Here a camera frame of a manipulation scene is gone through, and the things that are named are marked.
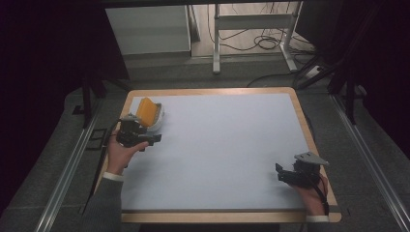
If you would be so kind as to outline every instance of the wooden table edge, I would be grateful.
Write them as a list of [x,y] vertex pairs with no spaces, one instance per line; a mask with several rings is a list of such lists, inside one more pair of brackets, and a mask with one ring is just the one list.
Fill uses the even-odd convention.
[[[124,103],[121,117],[130,113],[132,99],[134,97],[154,97],[154,96],[190,96],[190,95],[247,95],[247,94],[289,94],[290,99],[296,111],[299,123],[307,142],[310,151],[319,155],[316,145],[314,144],[308,122],[306,121],[304,112],[299,103],[298,97],[294,89],[289,87],[272,87],[272,88],[219,88],[219,89],[166,89],[166,90],[133,90],[127,95]],[[107,159],[105,157],[102,167],[100,179],[107,167]],[[337,206],[337,201],[331,187],[328,185],[328,202],[330,205]],[[304,222],[306,214],[300,211],[290,212],[264,212],[264,213],[233,213],[233,212],[217,212],[217,213],[135,213],[122,214],[123,222],[138,222],[138,223],[223,223],[223,222]],[[341,213],[330,213],[330,222],[339,222]]]

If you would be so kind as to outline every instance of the metal stand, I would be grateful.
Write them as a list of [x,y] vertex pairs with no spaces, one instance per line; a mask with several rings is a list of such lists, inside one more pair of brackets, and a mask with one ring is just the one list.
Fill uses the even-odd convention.
[[214,74],[220,73],[220,30],[241,30],[241,29],[287,29],[284,42],[280,44],[280,49],[291,72],[297,70],[295,62],[289,52],[289,43],[295,30],[301,2],[292,14],[247,14],[247,15],[220,15],[219,4],[215,5],[215,42],[214,42]]

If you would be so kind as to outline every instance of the metal frame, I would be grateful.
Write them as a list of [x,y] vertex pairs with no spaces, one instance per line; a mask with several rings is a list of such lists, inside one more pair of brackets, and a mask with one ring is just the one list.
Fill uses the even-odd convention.
[[219,4],[215,5],[215,42],[214,42],[214,74],[220,73],[220,30],[239,30],[239,29],[268,29],[283,28],[287,29],[284,42],[281,43],[280,50],[286,60],[291,72],[297,71],[295,62],[289,52],[289,43],[295,30],[301,2],[292,14],[246,14],[246,15],[220,15]]
[[386,200],[386,203],[389,206],[393,216],[395,217],[398,226],[400,226],[401,231],[410,231],[410,216],[404,203],[401,201],[399,195],[392,187],[392,185],[390,185],[389,180],[377,163],[377,160],[375,159],[373,153],[368,148],[359,129],[357,128],[357,126],[351,123],[348,116],[344,113],[345,109],[341,99],[335,95],[330,95],[330,98],[334,102],[341,121],[352,137],[352,140],[355,143],[356,148],[358,149],[359,154],[361,155],[368,169],[368,172],[373,177],[374,183],[379,188],[380,193]]
[[70,158],[64,167],[64,170],[54,188],[51,197],[48,200],[42,216],[40,217],[39,223],[36,226],[35,231],[50,231],[54,223],[55,218],[60,210],[61,204],[63,203],[64,197],[66,196],[67,190],[72,182],[74,173],[78,167],[78,164],[82,158],[82,154],[87,145],[88,138],[93,131],[94,125],[97,122],[100,109],[103,107],[103,100],[97,100],[94,103],[94,116],[91,118],[90,124],[87,129],[83,129],[81,136],[78,138],[77,143],[73,149]]

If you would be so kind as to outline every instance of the sleeve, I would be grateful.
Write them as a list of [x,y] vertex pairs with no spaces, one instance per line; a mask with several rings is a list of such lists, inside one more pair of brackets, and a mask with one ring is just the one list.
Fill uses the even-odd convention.
[[121,231],[122,176],[104,173],[81,218],[81,232]]

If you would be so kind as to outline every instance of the wall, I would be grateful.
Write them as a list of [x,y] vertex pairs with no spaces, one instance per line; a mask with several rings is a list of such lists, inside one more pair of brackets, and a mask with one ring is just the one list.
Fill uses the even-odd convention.
[[105,11],[123,55],[190,51],[186,6]]

